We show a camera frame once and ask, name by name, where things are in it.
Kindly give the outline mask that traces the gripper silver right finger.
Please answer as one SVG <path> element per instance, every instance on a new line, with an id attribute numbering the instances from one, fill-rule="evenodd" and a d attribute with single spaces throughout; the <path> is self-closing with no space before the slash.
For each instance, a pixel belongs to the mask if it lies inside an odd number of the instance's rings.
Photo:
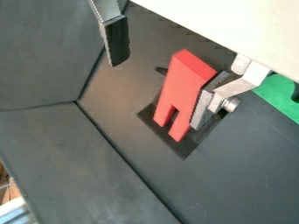
<path id="1" fill-rule="evenodd" d="M 221 72 L 203 88 L 191 115 L 191 127 L 199 130 L 209 113 L 221 109 L 233 113 L 241 104 L 238 95 L 259 87 L 271 69 L 239 54 L 231 65 L 231 73 Z"/>

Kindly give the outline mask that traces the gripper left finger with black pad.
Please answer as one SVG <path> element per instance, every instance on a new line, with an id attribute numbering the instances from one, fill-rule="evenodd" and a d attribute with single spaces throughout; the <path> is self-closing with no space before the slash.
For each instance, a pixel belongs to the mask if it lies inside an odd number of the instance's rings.
<path id="1" fill-rule="evenodd" d="M 122 14 L 118 0 L 88 0 L 104 39 L 107 59 L 112 67 L 130 57 L 130 38 L 127 16 Z"/>

